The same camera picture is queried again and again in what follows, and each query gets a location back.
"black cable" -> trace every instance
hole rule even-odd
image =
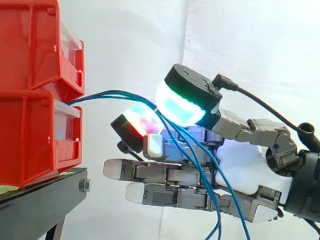
[[[286,119],[283,115],[281,115],[278,111],[276,111],[273,107],[268,105],[266,102],[264,102],[263,100],[261,100],[257,96],[253,95],[251,92],[243,89],[240,86],[237,88],[237,91],[239,93],[242,93],[243,95],[247,96],[248,98],[252,99],[253,101],[258,103],[262,107],[264,107],[266,110],[268,110],[270,113],[275,115],[278,119],[280,119],[282,122],[284,122],[291,129],[295,130],[297,133],[300,133],[300,134],[307,134],[308,133],[308,132],[302,130],[301,128],[297,127],[296,125],[294,125],[292,122],[290,122],[288,119]]]
[[[232,89],[234,91],[238,91],[248,98],[254,100],[256,103],[264,107],[270,113],[275,115],[278,119],[280,119],[283,123],[285,123],[288,127],[295,130],[298,134],[300,141],[311,151],[314,153],[320,153],[320,140],[315,136],[315,128],[308,122],[301,123],[299,126],[294,125],[288,119],[286,119],[283,115],[281,115],[278,111],[268,105],[266,102],[252,94],[251,92],[243,89],[240,86],[234,87]]]
[[[303,218],[303,220],[305,220],[320,236],[320,228],[317,226],[317,224],[309,219]]]
[[[138,154],[136,154],[133,151],[130,151],[129,154],[134,157],[135,159],[137,159],[139,162],[145,162],[145,160],[143,160]]]

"white backdrop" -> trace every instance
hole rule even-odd
[[[214,78],[222,73],[299,124],[317,117],[320,10],[316,0],[60,0],[69,26],[85,42],[86,94],[127,90],[154,100],[174,63]],[[245,97],[223,91],[222,106],[243,118],[271,118]],[[215,213],[136,205],[127,183],[102,174],[122,155],[110,123],[130,104],[81,104],[83,164],[92,190],[66,219],[63,240],[204,239]],[[245,239],[240,222],[224,215],[223,238]],[[251,224],[253,240],[317,239],[302,220]]]

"red plastic drawer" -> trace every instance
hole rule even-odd
[[[84,95],[84,44],[60,19],[57,0],[0,0],[0,91]]]
[[[23,188],[81,163],[81,108],[46,90],[8,91],[0,116],[0,185]]]

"yellow surface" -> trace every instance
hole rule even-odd
[[[18,190],[19,188],[17,186],[8,186],[8,185],[2,185],[0,186],[0,194],[5,194],[10,191]]]

